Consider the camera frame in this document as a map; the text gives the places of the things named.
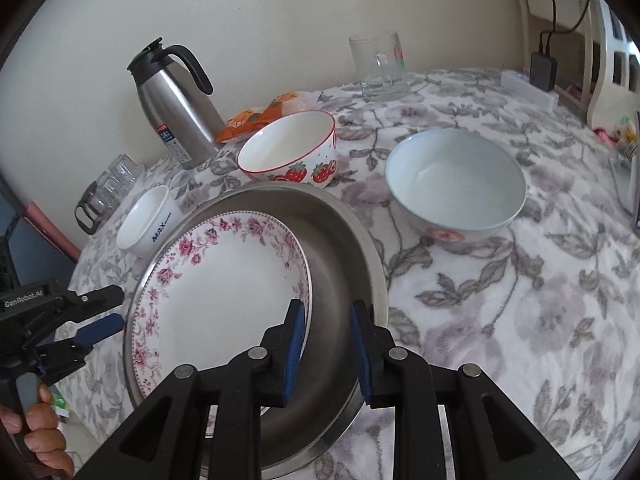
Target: thermos lid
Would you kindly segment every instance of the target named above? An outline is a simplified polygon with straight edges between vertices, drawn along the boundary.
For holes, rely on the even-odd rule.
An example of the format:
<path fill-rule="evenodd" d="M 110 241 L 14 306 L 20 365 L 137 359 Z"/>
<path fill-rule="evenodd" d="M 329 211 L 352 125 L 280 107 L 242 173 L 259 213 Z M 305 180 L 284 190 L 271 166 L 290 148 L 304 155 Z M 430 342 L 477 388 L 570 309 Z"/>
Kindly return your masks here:
<path fill-rule="evenodd" d="M 155 54 L 162 51 L 162 44 L 160 43 L 162 38 L 157 38 L 149 43 L 145 48 L 143 48 L 139 53 L 136 54 L 127 66 L 127 70 L 131 72 L 134 81 L 136 82 L 136 86 L 141 86 L 147 79 L 149 79 L 153 74 L 160 72 L 165 66 L 169 65 L 173 62 L 173 60 L 168 57 L 162 57 L 159 60 L 154 60 Z"/>

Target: power adapter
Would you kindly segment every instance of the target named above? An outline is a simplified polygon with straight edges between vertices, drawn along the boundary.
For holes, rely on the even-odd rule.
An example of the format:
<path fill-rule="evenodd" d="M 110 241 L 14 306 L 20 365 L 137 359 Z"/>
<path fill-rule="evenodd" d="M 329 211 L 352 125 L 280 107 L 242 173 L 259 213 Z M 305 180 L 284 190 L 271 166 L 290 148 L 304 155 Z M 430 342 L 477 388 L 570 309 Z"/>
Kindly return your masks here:
<path fill-rule="evenodd" d="M 545 92 L 551 92 L 556 86 L 556 73 L 558 62 L 556 58 L 542 52 L 531 54 L 531 70 L 529 82 L 536 88 Z"/>

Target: metal basin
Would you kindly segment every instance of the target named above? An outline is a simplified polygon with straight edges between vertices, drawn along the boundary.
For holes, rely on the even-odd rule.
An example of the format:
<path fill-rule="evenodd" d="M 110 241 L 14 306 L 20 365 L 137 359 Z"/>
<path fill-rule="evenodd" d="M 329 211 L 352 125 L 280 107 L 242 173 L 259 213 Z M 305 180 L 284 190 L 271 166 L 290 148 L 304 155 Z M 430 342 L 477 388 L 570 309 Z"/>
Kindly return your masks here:
<path fill-rule="evenodd" d="M 386 326 L 386 282 L 369 233 L 353 212 L 327 192 L 301 184 L 265 182 L 225 193 L 193 212 L 165 245 L 207 218 L 234 210 L 262 211 L 284 222 L 300 240 L 311 268 L 314 306 L 298 384 L 285 409 L 271 408 L 262 416 L 262 477 L 271 479 L 324 453 L 360 410 L 363 399 L 351 351 L 349 306 L 356 299 L 372 303 L 374 322 Z M 155 261 L 138 284 L 130 316 Z M 130 325 L 124 355 L 127 387 L 137 406 L 143 397 L 127 344 Z"/>

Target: hand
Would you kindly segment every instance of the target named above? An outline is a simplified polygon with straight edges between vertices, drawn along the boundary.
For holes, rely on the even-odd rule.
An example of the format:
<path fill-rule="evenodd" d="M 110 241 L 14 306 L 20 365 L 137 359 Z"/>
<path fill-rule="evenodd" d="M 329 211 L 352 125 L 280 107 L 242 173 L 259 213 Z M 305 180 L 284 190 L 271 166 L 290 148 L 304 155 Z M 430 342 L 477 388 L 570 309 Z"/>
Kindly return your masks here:
<path fill-rule="evenodd" d="M 33 406 L 26 413 L 25 418 L 31 433 L 24 436 L 24 443 L 44 465 L 62 470 L 71 478 L 74 474 L 74 463 L 71 457 L 65 453 L 66 440 L 64 435 L 56 429 L 58 416 L 49 405 L 51 398 L 49 389 L 41 384 L 40 399 L 42 402 Z M 0 420 L 9 434 L 18 433 L 22 429 L 20 416 L 2 406 L 0 406 Z"/>

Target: red rim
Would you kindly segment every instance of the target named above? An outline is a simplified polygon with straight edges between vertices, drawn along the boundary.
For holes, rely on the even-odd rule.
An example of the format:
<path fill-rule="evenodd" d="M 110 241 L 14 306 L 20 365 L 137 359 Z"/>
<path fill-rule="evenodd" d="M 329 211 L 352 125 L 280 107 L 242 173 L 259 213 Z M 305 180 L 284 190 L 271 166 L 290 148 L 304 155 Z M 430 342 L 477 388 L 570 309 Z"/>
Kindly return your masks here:
<path fill-rule="evenodd" d="M 287 115 L 285 117 L 293 117 L 294 115 L 298 115 L 298 114 L 308 114 L 309 112 L 313 112 L 313 113 L 320 113 L 320 114 L 325 114 L 328 115 L 329 117 L 331 117 L 331 120 L 333 122 L 333 125 L 331 127 L 331 131 L 329 132 L 329 135 L 327 135 L 319 144 L 317 144 L 316 146 L 314 146 L 311 150 L 309 150 L 308 152 L 306 152 L 304 155 L 299 156 L 298 158 L 294 158 L 291 162 L 287 162 L 286 164 L 283 164 L 281 166 L 278 166 L 277 168 L 271 168 L 270 170 L 258 170 L 258 171 L 249 171 L 246 170 L 245 168 L 242 167 L 242 165 L 240 164 L 240 155 L 242 155 L 242 150 L 244 150 L 248 145 L 249 142 L 251 142 L 251 139 L 249 139 L 247 141 L 247 143 L 242 147 L 242 150 L 240 150 L 240 153 L 238 153 L 238 168 L 240 168 L 241 171 L 243 171 L 244 173 L 247 174 L 252 174 L 252 173 L 269 173 L 270 171 L 277 171 L 277 170 L 281 170 L 282 168 L 286 168 L 287 166 L 290 166 L 291 164 L 296 163 L 297 161 L 299 161 L 302 158 L 305 158 L 307 155 L 309 155 L 309 153 L 314 152 L 315 150 L 317 150 L 320 146 L 322 146 L 325 142 L 327 142 L 327 139 L 329 139 L 329 137 L 331 137 L 334 133 L 335 133 L 335 118 L 334 116 L 332 116 L 329 112 L 325 112 L 324 110 L 303 110 L 301 112 L 296 112 L 294 114 L 291 115 Z M 278 119 L 277 121 L 273 121 L 273 123 L 271 124 L 275 124 L 277 123 L 280 119 Z"/>

